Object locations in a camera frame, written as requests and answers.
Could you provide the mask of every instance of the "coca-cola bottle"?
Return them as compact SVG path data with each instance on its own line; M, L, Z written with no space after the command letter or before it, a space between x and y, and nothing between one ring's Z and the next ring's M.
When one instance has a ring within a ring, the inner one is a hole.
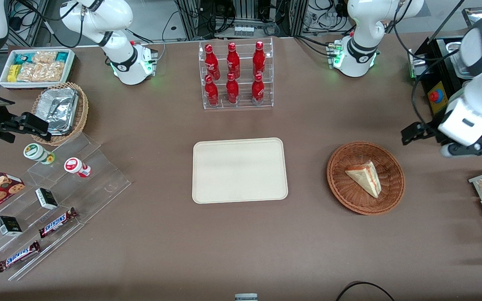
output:
M228 102L235 105L239 101L239 84L233 72L228 74L228 82L226 83L226 91L228 91Z
M206 74L204 77L206 80L206 85L204 86L204 90L206 90L206 97L208 99L209 105L212 107L218 106L218 89L215 83L213 82L213 78L211 75Z
M256 74L263 74L265 71L265 53L264 53L264 43L262 41L256 42L256 51L252 57L252 73L254 76Z
M239 78L241 76L241 63L239 62L239 54L237 54L234 42L228 43L226 62L228 63L228 72L233 72L235 78Z
M220 71L218 70L217 56L213 53L213 46L207 44L204 48L206 50L206 69L208 74L213 76L213 80L218 80Z
M256 74L252 83L252 103L254 105L261 105L264 101L264 89L262 74Z

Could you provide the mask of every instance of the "bread slice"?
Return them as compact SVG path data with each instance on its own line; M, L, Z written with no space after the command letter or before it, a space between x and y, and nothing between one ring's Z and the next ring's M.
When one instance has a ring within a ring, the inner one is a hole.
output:
M373 162L366 164L353 165L346 169L346 174L360 185L373 198L378 198L381 191L379 176Z

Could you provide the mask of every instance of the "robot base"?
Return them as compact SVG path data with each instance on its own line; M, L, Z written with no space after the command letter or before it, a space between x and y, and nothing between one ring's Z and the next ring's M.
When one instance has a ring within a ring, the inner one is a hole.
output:
M152 53L151 49L141 45L134 45L133 47L137 50L137 59L128 71L118 71L111 64L115 76L117 76L124 84L139 84L148 77L155 76L157 52Z
M347 49L347 43L350 39L350 36L346 36L341 40L334 41L333 49L327 47L327 54L336 56L329 57L328 65L331 69L340 70L346 76L361 77L373 66L377 54L373 55L371 61L358 63Z

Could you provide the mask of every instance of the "wicker basket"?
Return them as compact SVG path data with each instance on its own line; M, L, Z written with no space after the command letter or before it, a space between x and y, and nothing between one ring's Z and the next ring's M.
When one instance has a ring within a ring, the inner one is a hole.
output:
M58 146L61 145L63 142L70 139L74 135L79 134L83 128L85 127L85 123L87 122L87 114L88 114L88 99L87 96L83 93L83 90L77 85L73 84L72 82L65 82L63 84L57 84L56 86L49 87L48 89L62 89L62 88L73 88L78 91L79 99L78 99L78 107L75 111L75 118L73 122L73 130L70 132L69 135L66 136L51 136L51 141L45 141L40 139L37 136L33 136L33 139L38 143L43 143L47 145ZM40 95L36 98L36 101L33 105L33 109L31 112L34 114L36 111L36 106L38 105L38 101L40 101Z
M380 186L379 197L373 198L345 171L351 165L371 160L377 169ZM405 178L403 170L386 149L366 141L341 145L327 165L327 180L336 198L347 208L365 215L383 214L392 210L403 198Z

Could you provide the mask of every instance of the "table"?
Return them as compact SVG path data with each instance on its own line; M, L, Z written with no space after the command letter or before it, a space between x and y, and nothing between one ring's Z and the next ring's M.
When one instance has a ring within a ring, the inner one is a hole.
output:
M415 48L427 35L402 36ZM401 145L400 130L417 117L394 36L355 79L292 38L274 43L275 107L229 112L202 108L197 43L168 44L158 75L137 86L113 76L100 48L76 48L72 81L90 102L85 132L134 183L22 280L0 277L0 300L219 301L255 292L318 301L355 280L401 300L482 300L482 208L467 182L482 174L482 157L442 158L434 139ZM0 91L17 114L37 95ZM265 137L285 146L285 200L193 202L195 143ZM355 140L382 145L404 170L403 200L388 214L355 214L327 185L331 153ZM0 143L0 171L25 172L32 162L21 150L31 141Z

